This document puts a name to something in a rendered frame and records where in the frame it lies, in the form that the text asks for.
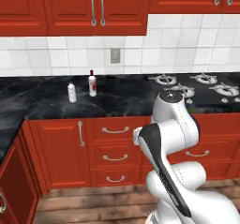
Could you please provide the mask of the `red base cupboard door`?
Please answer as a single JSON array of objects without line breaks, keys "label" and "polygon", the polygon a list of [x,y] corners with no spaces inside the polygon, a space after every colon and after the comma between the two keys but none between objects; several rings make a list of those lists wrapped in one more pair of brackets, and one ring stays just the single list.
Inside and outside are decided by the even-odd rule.
[{"label": "red base cupboard door", "polygon": [[[79,121],[84,147],[80,144]],[[31,120],[29,126],[48,189],[91,186],[82,119]]]}]

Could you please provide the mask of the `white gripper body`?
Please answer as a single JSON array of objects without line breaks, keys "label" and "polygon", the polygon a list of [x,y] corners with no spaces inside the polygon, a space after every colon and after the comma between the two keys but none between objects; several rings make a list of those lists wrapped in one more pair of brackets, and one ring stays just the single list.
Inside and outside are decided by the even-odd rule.
[{"label": "white gripper body", "polygon": [[140,134],[140,131],[142,130],[143,127],[136,127],[133,129],[133,144],[134,145],[139,145],[138,137]]}]

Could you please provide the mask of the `white bottle with red cap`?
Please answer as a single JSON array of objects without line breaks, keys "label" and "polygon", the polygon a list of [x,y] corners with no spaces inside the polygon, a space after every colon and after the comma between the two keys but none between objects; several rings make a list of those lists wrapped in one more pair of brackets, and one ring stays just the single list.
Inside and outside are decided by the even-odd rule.
[{"label": "white bottle with red cap", "polygon": [[97,95],[97,78],[94,75],[94,71],[90,70],[90,76],[88,77],[89,95],[95,97]]}]

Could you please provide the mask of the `red panel under hob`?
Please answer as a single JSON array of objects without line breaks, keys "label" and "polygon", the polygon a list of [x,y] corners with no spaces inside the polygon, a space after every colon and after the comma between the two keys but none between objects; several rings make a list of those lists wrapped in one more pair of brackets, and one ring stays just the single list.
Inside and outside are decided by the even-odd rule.
[{"label": "red panel under hob", "polygon": [[240,135],[240,113],[205,113],[193,117],[201,127],[201,136]]}]

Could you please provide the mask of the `white plastic bottle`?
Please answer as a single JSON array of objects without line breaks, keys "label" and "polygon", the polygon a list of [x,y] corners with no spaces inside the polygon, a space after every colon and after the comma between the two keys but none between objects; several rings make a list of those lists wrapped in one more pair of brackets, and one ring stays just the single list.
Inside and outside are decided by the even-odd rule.
[{"label": "white plastic bottle", "polygon": [[68,99],[71,103],[74,103],[77,101],[77,97],[76,97],[76,88],[75,85],[70,82],[67,86],[67,92],[68,92]]}]

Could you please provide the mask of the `black gas hob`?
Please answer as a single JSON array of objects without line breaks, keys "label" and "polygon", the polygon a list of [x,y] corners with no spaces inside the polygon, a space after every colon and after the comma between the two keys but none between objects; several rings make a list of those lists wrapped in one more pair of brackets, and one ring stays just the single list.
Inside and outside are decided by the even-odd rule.
[{"label": "black gas hob", "polygon": [[[240,97],[240,87],[226,73],[158,74],[148,80],[159,91],[178,91],[186,102],[191,99],[192,104],[240,104],[234,101],[236,97]],[[224,97],[228,99],[228,103],[221,101]]]}]

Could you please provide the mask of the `red corner cupboard door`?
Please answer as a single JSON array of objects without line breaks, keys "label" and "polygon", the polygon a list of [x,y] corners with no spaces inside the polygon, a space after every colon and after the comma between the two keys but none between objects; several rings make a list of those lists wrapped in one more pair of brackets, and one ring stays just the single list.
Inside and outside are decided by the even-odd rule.
[{"label": "red corner cupboard door", "polygon": [[0,224],[33,223],[38,194],[18,137],[0,166],[0,192],[7,202],[7,210],[0,213]]}]

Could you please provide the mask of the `red drawer front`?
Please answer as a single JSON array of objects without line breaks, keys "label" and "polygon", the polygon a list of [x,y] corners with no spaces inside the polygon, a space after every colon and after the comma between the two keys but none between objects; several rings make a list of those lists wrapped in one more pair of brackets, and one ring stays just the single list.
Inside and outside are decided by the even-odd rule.
[{"label": "red drawer front", "polygon": [[91,178],[93,187],[135,185],[140,180],[140,169],[126,167],[92,170]]},{"label": "red drawer front", "polygon": [[237,162],[203,163],[202,165],[206,171],[207,180],[235,179],[240,169],[240,164]]},{"label": "red drawer front", "polygon": [[[87,140],[94,144],[132,140],[133,129],[142,127],[149,122],[149,116],[89,118],[85,120]],[[108,134],[102,132],[103,127],[108,130],[122,130],[124,127],[129,127],[129,131],[121,134]]]},{"label": "red drawer front", "polygon": [[[186,151],[190,151],[192,154],[202,154],[204,150],[209,150],[210,154],[205,157],[190,157],[185,155]],[[240,162],[240,138],[220,137],[202,139],[192,147],[168,155],[168,159],[172,164],[177,161],[238,163]]]},{"label": "red drawer front", "polygon": [[138,166],[141,162],[141,151],[133,144],[90,145],[89,159],[92,168]]}]

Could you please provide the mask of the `grey wall socket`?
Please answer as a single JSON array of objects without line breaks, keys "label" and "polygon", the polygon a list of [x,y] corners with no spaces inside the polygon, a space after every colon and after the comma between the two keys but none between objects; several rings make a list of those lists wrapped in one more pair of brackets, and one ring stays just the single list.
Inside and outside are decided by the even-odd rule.
[{"label": "grey wall socket", "polygon": [[121,50],[119,48],[111,48],[111,63],[119,64],[121,62]]}]

